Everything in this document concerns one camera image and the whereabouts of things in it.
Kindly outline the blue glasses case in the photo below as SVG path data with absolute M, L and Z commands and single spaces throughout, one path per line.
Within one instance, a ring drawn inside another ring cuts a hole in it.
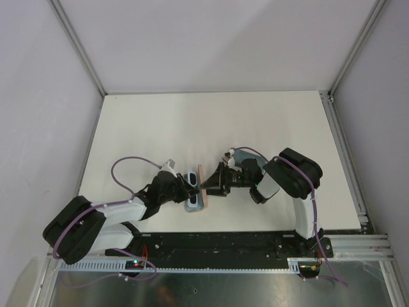
M 236 150 L 233 154 L 235 173 L 246 173 L 250 175 L 264 175 L 263 166 L 266 161 L 254 153 L 246 152 L 245 150 Z

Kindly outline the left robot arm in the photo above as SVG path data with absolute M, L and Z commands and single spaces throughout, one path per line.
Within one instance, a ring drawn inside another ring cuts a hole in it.
M 132 256 L 141 248 L 132 222 L 154 216 L 163 204 L 181 203 L 198 193 L 199 189 L 181 174 L 159 171 L 129 200 L 95 204 L 76 196 L 45 227 L 42 237 L 52 248 L 53 257 L 69 265 L 107 249 L 120 249 Z

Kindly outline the pink glasses case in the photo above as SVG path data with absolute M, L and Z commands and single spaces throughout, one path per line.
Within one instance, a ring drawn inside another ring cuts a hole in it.
M 205 181 L 205 176 L 204 176 L 204 171 L 203 171 L 203 165 L 198 164 L 197 165 L 197 170 L 193 170 L 197 173 L 198 176 L 198 199 L 199 199 L 199 208 L 196 209 L 195 212 L 200 212 L 208 207 L 208 196 L 206 193 L 205 189 L 201 188 L 201 184 Z

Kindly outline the white frame sunglasses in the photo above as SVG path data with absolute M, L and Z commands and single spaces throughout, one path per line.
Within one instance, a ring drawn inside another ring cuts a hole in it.
M 185 179 L 190 186 L 189 198 L 187 200 L 188 209 L 198 209 L 199 199 L 198 199 L 198 176 L 193 170 L 189 170 L 185 175 Z

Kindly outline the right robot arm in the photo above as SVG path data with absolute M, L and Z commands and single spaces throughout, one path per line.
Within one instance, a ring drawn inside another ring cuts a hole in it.
M 284 191 L 293 200 L 295 250 L 301 256 L 311 256 L 322 237 L 316 206 L 316 190 L 322 176 L 318 163 L 291 148 L 268 160 L 253 149 L 240 147 L 224 153 L 201 189 L 209 195 L 227 196 L 232 188 L 248 188 L 257 204 Z

